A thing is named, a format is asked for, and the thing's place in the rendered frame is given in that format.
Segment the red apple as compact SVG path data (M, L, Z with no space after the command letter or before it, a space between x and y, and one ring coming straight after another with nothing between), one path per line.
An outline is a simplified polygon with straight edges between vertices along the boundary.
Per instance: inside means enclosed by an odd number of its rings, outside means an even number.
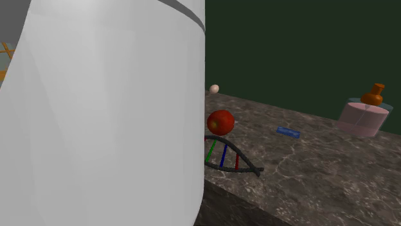
M232 131L235 119L229 111L217 110L209 115L206 124L212 134L222 136Z

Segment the dark double helix model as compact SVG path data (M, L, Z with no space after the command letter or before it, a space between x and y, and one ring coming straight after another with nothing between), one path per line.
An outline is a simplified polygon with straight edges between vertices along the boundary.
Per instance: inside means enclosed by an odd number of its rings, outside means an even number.
M257 177L264 171L263 167L253 164L241 149L223 137L205 135L204 144L204 165L207 167L230 173L254 173Z

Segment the blue flat rectangular bar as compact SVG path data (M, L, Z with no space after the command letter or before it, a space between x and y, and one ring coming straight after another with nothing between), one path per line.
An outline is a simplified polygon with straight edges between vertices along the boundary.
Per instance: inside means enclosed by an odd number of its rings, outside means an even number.
M300 132L299 131L292 130L292 129L289 129L289 128L285 128L285 127L282 127L282 126L279 126L277 128L276 132L280 133L280 134L283 134L283 135L287 135L289 137L296 138L296 139L299 139L299 137L300 137Z

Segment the pink soap dispenser orange pump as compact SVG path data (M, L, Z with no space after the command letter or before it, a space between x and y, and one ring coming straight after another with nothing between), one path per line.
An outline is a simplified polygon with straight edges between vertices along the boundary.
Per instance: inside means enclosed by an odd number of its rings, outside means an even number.
M361 98L348 98L336 127L359 137L375 137L393 107L383 102L385 85L375 83Z

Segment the orange wooden lattice furniture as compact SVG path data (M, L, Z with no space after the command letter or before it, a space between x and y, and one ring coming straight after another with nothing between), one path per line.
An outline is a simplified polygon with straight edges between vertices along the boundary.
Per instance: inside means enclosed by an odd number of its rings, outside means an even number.
M15 44L0 42L0 83L4 81L15 49Z

